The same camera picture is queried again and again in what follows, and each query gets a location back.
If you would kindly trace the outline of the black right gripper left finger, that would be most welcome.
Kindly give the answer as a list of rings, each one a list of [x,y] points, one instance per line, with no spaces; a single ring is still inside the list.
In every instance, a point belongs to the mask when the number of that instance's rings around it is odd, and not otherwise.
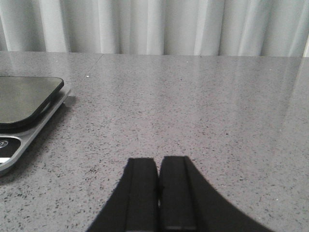
[[[158,231],[158,175],[151,158],[129,158],[123,175],[89,232]]]

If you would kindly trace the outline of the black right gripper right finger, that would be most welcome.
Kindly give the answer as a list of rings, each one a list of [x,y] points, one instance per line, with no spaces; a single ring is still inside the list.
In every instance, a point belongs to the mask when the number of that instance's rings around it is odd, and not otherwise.
[[[267,232],[220,195],[188,157],[166,156],[160,170],[163,232]]]

